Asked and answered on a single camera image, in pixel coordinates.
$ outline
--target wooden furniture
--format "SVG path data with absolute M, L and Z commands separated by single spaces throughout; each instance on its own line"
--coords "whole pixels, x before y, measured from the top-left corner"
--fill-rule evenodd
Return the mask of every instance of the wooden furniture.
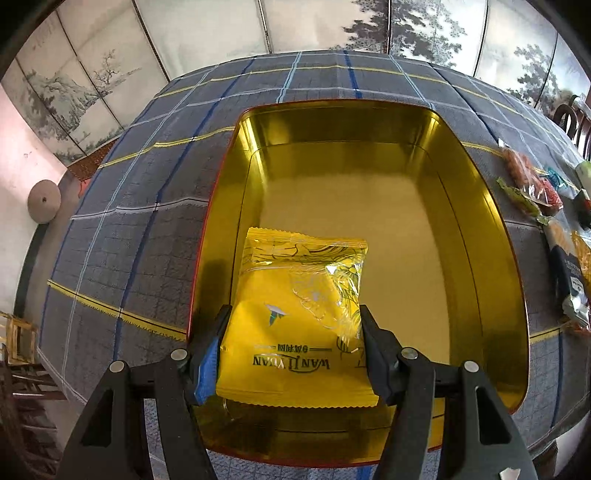
M 0 421 L 20 459 L 38 479 L 55 478 L 61 452 L 56 427 L 37 400 L 65 400 L 40 364 L 10 365 L 6 344 L 0 362 Z
M 11 365 L 33 364 L 37 345 L 37 328 L 24 320 L 0 312 L 0 343 L 6 343 Z
M 583 158 L 591 160 L 591 108 L 573 95 L 568 103 L 558 106 L 552 121 L 565 131 Z

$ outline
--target gray checkered tablecloth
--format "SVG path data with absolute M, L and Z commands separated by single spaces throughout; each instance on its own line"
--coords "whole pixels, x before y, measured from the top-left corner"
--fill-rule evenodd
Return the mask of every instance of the gray checkered tablecloth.
M 579 185 L 573 169 L 582 159 L 549 119 L 475 78 L 415 60 L 347 51 L 240 59 L 170 82 L 120 137 L 72 217 L 51 276 L 54 285 L 48 288 L 40 335 L 42 360 L 69 398 L 84 403 L 114 359 L 143 364 L 181 345 L 178 333 L 173 338 L 151 333 L 118 314 L 131 312 L 170 325 L 173 333 L 186 327 L 196 246 L 239 115 L 257 105 L 335 98 L 412 103 L 444 118 L 502 212 L 522 275 L 530 335 L 558 326 L 545 239 L 495 181 L 511 181 L 495 154 L 500 137 L 539 168 L 552 167 Z M 576 228 L 568 201 L 561 219 Z M 534 338 L 530 387 L 514 419 L 536 450 L 588 408 L 591 356 L 587 343 L 569 335 L 550 332 Z M 155 471 L 165 477 L 154 412 L 148 416 L 148 431 Z M 218 454 L 212 459 L 220 478 L 372 474 L 368 468 L 300 470 Z M 424 477 L 432 478 L 437 453 L 427 460 Z

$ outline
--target plastic wrapper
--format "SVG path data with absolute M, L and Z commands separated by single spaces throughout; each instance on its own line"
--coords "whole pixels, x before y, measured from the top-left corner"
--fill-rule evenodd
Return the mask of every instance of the plastic wrapper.
M 559 211 L 562 210 L 562 208 L 564 208 L 562 200 L 560 199 L 560 195 L 558 195 L 558 193 L 548 180 L 542 178 L 540 179 L 540 181 L 542 182 L 542 185 L 544 185 L 546 199 L 548 202 L 547 206 L 542 205 L 540 208 L 545 215 L 556 215 Z
M 540 206 L 529 196 L 527 196 L 522 190 L 515 187 L 509 187 L 502 178 L 498 178 L 496 182 L 501 186 L 503 191 L 519 210 L 521 210 L 524 214 L 536 219 L 542 225 L 548 225 L 550 218 L 544 216 L 540 210 Z
M 570 233 L 570 238 L 573 241 L 574 251 L 579 259 L 581 273 L 584 278 L 585 291 L 591 291 L 591 248 L 585 243 L 583 238 L 573 230 Z
M 504 146 L 502 152 L 511 178 L 517 187 L 540 205 L 543 214 L 556 215 L 563 208 L 563 203 L 549 179 L 539 177 L 530 159 L 524 153 L 507 146 Z
M 556 190 L 559 195 L 568 197 L 571 200 L 575 195 L 577 195 L 578 189 L 572 184 L 568 184 L 555 169 L 552 167 L 547 167 L 546 172 L 547 174 L 544 175 L 544 178 L 551 183 L 551 185 L 554 187 L 554 190 Z
M 276 407 L 377 404 L 359 314 L 363 240 L 250 228 L 216 392 Z
M 579 328 L 588 329 L 589 301 L 571 235 L 554 218 L 544 226 L 544 233 L 550 247 L 550 267 L 556 278 L 558 299 L 562 303 L 563 312 Z
M 517 187 L 536 202 L 548 204 L 545 185 L 534 170 L 527 155 L 505 147 L 503 158 Z

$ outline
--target bird logo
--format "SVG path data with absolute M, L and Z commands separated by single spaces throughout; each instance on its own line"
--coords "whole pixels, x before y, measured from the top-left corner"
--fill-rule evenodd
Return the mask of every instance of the bird logo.
M 285 315 L 287 315 L 283 310 L 281 310 L 279 307 L 275 307 L 274 305 L 265 303 L 265 307 L 271 311 L 271 315 L 269 317 L 269 327 L 275 323 L 275 320 L 283 318 Z

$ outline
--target yellow snack package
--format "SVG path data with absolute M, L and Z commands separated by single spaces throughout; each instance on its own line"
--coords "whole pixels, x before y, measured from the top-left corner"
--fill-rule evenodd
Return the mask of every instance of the yellow snack package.
M 588 294 L 591 294 L 591 248 L 589 248 L 577 231 L 571 231 L 570 237 L 573 241 L 574 250 L 581 265 L 581 272 L 585 279 L 585 289 Z
M 363 240 L 250 228 L 220 347 L 218 396 L 273 407 L 372 407 L 359 314 Z

